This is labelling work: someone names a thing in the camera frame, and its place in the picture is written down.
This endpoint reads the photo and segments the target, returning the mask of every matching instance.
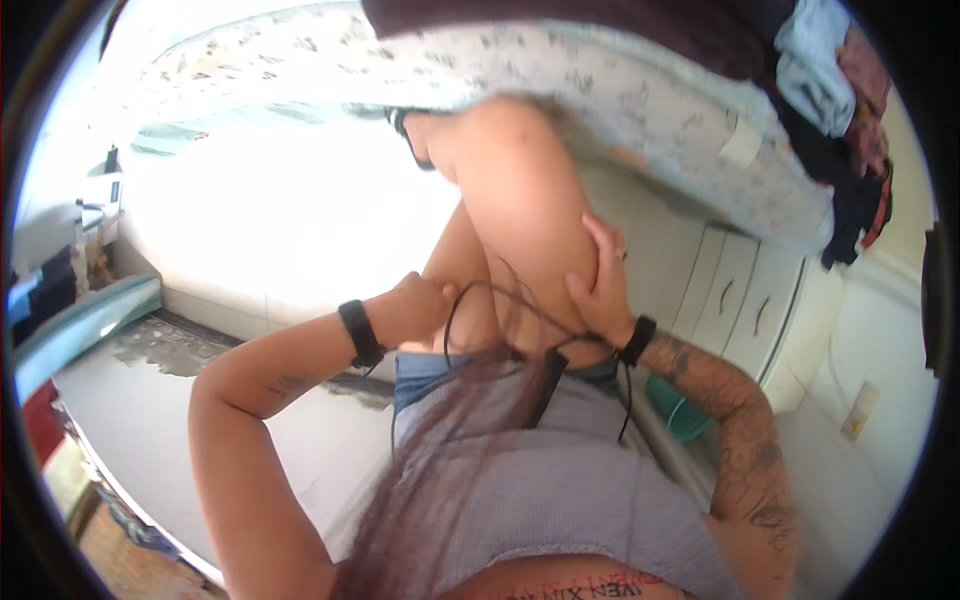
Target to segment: tattooed arm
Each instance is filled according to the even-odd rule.
[[[599,251],[597,280],[588,291],[568,276],[570,297],[591,331],[624,348],[636,318],[627,306],[623,234],[589,216],[584,227]],[[661,332],[639,362],[720,424],[720,466],[708,526],[749,598],[782,598],[797,561],[796,517],[763,392],[727,361]]]
[[[450,300],[411,274],[364,308],[377,340],[391,348],[432,335]],[[231,598],[326,598],[332,588],[333,564],[263,420],[355,355],[333,313],[234,348],[197,377],[188,417],[194,480]]]
[[[748,597],[782,598],[797,561],[797,523],[766,396],[737,367],[661,332],[639,362],[719,423],[711,530]]]

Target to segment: long reddish-brown hair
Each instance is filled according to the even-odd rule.
[[[516,331],[523,310],[540,314],[543,323],[532,292],[516,277],[508,295],[522,300],[512,302],[501,319],[501,332]],[[516,353],[506,337],[474,354],[467,365],[453,368],[449,396],[429,409],[396,449],[360,521],[350,556],[340,564],[335,600],[433,598],[441,592],[436,583],[443,559],[473,485],[496,460],[497,449],[527,425],[546,377],[543,356],[508,362]],[[492,398],[492,387],[507,375],[516,376],[517,384],[498,386],[497,398]],[[482,423],[479,430],[477,423]],[[441,468],[447,458],[444,447],[464,437],[481,442],[457,452],[456,469]]]

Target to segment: black wristband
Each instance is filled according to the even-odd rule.
[[[376,341],[370,319],[367,318],[367,311],[363,309],[363,302],[360,300],[344,302],[337,308],[337,312],[340,313],[340,318],[344,321],[347,333],[353,340],[353,347],[357,351],[357,357],[353,359],[352,365],[357,369],[376,367],[383,360],[386,349]]]
[[[617,359],[625,364],[628,367],[635,367],[636,361],[639,360],[640,354],[647,348],[647,345],[650,344],[650,340],[654,337],[654,332],[657,331],[657,322],[648,317],[640,317],[636,320],[636,327],[634,327],[634,335],[630,338],[630,341],[627,342],[627,345],[620,350],[616,357]]]

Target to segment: dresser drawer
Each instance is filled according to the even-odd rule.
[[[693,338],[693,331],[700,321],[700,313],[704,312],[707,303],[707,294],[713,277],[720,263],[720,253],[723,250],[723,240],[727,234],[720,229],[705,228],[700,240],[700,250],[693,263],[693,273],[690,282],[686,285],[684,300],[680,304],[677,318],[673,322],[671,332],[681,340],[689,341]]]
[[[727,233],[720,251],[716,274],[710,284],[707,300],[689,341],[721,355],[727,347],[733,326],[747,294],[756,259],[757,242]]]
[[[783,331],[804,261],[761,244],[723,357],[759,380]]]

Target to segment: person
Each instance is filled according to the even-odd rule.
[[[234,348],[194,384],[193,469],[231,597],[784,597],[798,534],[766,398],[631,315],[623,235],[550,121],[507,98],[392,117],[462,191],[422,275]],[[719,423],[708,515],[617,442],[631,345]],[[395,457],[334,564],[263,421],[396,347]]]

